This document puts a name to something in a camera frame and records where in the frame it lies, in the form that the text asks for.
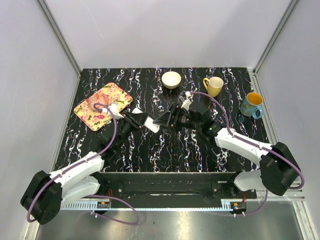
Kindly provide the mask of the white remote control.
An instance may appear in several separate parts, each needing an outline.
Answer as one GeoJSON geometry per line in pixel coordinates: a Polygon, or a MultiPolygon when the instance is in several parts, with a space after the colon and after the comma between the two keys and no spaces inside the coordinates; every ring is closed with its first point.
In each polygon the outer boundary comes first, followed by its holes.
{"type": "MultiPolygon", "coordinates": [[[[136,107],[136,108],[134,108],[132,110],[132,113],[140,114],[140,113],[143,113],[143,112],[136,107]]],[[[157,133],[160,130],[160,126],[158,124],[154,124],[153,121],[154,120],[151,117],[148,116],[146,121],[145,121],[145,123],[144,123],[144,126],[146,128],[148,128],[150,131],[152,131],[153,133],[157,133]]]]}

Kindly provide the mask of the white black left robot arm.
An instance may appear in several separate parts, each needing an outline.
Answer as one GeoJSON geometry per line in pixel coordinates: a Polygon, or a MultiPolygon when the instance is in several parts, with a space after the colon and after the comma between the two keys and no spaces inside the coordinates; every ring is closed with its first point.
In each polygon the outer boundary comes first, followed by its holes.
{"type": "Polygon", "coordinates": [[[110,207],[113,200],[121,201],[112,195],[108,181],[100,171],[121,148],[125,139],[135,131],[146,127],[158,131],[148,113],[125,112],[120,120],[114,120],[101,132],[97,146],[80,160],[50,173],[37,172],[20,204],[27,210],[29,223],[47,224],[60,209],[82,198],[97,198],[94,210],[100,212],[110,207]]]}

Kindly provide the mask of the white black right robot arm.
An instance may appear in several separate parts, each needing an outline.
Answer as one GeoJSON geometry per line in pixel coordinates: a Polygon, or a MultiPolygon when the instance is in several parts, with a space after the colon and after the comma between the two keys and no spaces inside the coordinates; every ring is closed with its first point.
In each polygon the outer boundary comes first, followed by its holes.
{"type": "Polygon", "coordinates": [[[228,129],[212,119],[202,102],[192,102],[188,109],[174,103],[153,123],[175,132],[182,128],[194,130],[207,145],[232,151],[254,163],[257,170],[235,173],[228,180],[227,192],[233,198],[256,189],[283,196],[299,175],[298,164],[284,143],[271,145],[228,129]]]}

